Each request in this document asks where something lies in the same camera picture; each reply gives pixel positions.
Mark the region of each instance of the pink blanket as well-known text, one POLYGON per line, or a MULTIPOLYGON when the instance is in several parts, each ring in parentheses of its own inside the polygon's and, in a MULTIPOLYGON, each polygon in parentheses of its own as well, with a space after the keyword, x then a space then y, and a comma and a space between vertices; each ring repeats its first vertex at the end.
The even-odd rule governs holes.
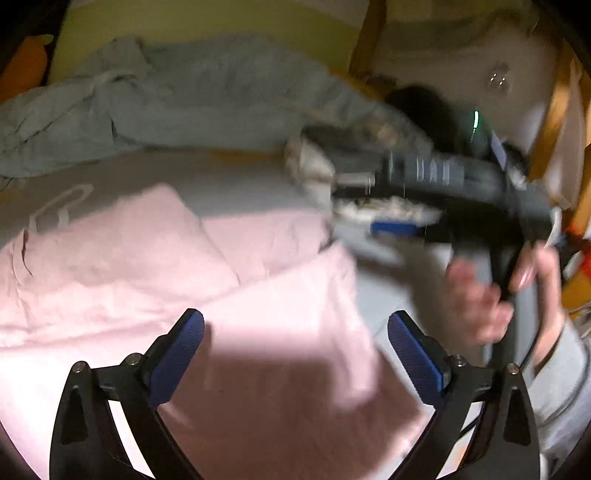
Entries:
POLYGON ((46 480, 71 365, 120 363, 194 307, 206 340, 159 411, 206 479, 370 475, 427 417, 374 349, 354 263, 328 240, 315 212, 200 220, 167 186, 22 232, 0 251, 0 423, 46 480))

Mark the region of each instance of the gray sleeve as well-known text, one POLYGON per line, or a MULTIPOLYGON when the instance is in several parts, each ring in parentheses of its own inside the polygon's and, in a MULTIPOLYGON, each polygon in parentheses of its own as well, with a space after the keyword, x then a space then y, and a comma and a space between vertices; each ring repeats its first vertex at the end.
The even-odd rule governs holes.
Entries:
POLYGON ((551 358, 530 386, 540 448, 562 463, 591 419, 591 342, 567 322, 551 358))

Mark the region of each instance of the screw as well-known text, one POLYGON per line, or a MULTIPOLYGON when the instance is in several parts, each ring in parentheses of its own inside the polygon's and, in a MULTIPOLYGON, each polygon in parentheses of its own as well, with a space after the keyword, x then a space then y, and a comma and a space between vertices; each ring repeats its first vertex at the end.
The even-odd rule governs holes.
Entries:
POLYGON ((454 364, 456 364, 456 367, 465 367, 466 366, 466 360, 461 355, 454 355, 453 362, 454 362, 454 364))
POLYGON ((507 371, 511 375, 517 375, 519 373, 519 367, 515 364, 509 364, 509 365, 507 365, 507 371))
POLYGON ((76 362, 74 365, 72 365, 72 371, 75 374, 79 374, 80 372, 82 372, 86 367, 88 366, 88 364, 86 362, 76 362))
POLYGON ((130 353, 128 356, 125 357, 125 363, 128 365, 137 365, 141 359, 141 353, 130 353))

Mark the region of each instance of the wooden bed post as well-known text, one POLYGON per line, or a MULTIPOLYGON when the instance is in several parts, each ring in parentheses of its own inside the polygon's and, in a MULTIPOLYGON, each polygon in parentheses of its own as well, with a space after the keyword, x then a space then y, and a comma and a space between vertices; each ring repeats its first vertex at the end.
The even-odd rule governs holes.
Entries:
POLYGON ((570 65, 573 60, 574 52, 568 42, 563 40, 556 64, 556 79, 550 106, 530 154, 530 180, 539 180, 544 176, 554 153, 566 110, 569 107, 570 65))
POLYGON ((369 0, 363 27, 349 63, 349 75, 365 80, 371 73, 371 61, 379 36, 386 24, 386 0, 369 0))

